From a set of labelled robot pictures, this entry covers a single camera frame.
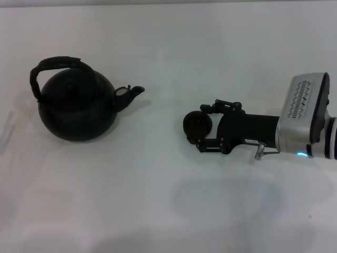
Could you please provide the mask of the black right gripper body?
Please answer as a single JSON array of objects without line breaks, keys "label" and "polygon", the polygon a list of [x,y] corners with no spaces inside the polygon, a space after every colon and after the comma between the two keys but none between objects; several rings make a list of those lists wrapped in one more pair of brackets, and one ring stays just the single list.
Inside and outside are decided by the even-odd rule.
[{"label": "black right gripper body", "polygon": [[278,116],[227,113],[220,119],[217,140],[220,152],[229,154],[238,145],[255,145],[261,142],[275,148]]}]

